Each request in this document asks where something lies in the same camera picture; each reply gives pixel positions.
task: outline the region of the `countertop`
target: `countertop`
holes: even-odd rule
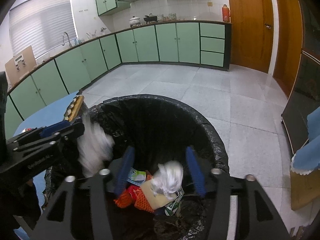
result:
[[[22,82],[24,81],[28,76],[30,76],[33,72],[37,71],[39,68],[41,68],[42,66],[44,66],[45,64],[47,64],[48,62],[54,60],[55,58],[59,57],[60,55],[72,50],[72,49],[75,49],[79,46],[82,46],[86,43],[89,43],[91,41],[95,41],[97,39],[101,39],[103,37],[107,37],[107,36],[110,36],[110,35],[113,35],[113,34],[117,34],[117,33],[120,33],[120,32],[124,32],[124,31],[127,31],[127,30],[133,30],[133,29],[137,29],[137,28],[142,28],[142,27],[146,27],[146,26],[152,26],[152,25],[159,25],[159,24],[167,24],[167,23],[189,23],[189,22],[197,22],[197,23],[215,23],[215,24],[222,24],[222,25],[228,25],[231,23],[225,23],[225,22],[219,22],[219,21],[202,21],[202,20],[176,20],[176,21],[163,21],[163,22],[157,22],[157,23],[151,23],[151,24],[143,24],[143,25],[140,25],[140,26],[135,26],[135,27],[129,27],[127,29],[123,29],[123,30],[120,30],[120,31],[117,31],[117,32],[113,32],[113,33],[108,33],[106,35],[102,35],[102,36],[98,36],[94,39],[90,39],[88,41],[85,41],[85,42],[82,42],[81,44],[78,44],[78,45],[75,45],[73,46],[72,48],[69,48],[69,49],[65,49],[64,51],[58,53],[57,55],[55,55],[54,57],[50,57],[49,59],[45,60],[44,62],[42,62],[41,64],[35,66],[33,68],[32,71],[30,71],[27,75],[25,75],[23,78],[21,78],[21,80],[17,83],[15,83],[12,88],[10,88],[8,90],[8,95]]]

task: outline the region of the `white crumpled tissue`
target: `white crumpled tissue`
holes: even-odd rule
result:
[[[166,164],[158,164],[159,170],[151,180],[154,195],[163,194],[167,199],[173,200],[169,194],[177,192],[182,184],[183,167],[177,161],[169,161]]]
[[[112,159],[112,136],[105,134],[98,123],[91,123],[89,115],[82,116],[84,134],[77,139],[79,162],[86,178],[92,177],[103,169],[103,161]]]

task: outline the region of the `orange bottle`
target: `orange bottle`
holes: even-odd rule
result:
[[[222,7],[222,19],[225,23],[230,22],[230,11],[226,4],[224,4]]]

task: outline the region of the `bolt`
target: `bolt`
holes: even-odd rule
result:
[[[220,169],[214,168],[214,169],[211,169],[211,173],[215,175],[219,175],[222,173],[222,171]]]
[[[108,170],[108,169],[102,169],[99,171],[100,175],[108,175],[109,173],[110,173],[110,170]]]
[[[74,182],[76,180],[75,176],[68,176],[64,179],[66,182]]]
[[[256,178],[255,178],[253,175],[251,175],[251,174],[246,175],[246,176],[245,176],[245,179],[246,179],[247,181],[255,181],[255,180],[256,180]]]

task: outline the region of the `window blind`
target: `window blind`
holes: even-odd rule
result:
[[[9,22],[14,55],[31,45],[37,58],[61,45],[64,32],[76,38],[70,0],[29,0],[10,10]]]

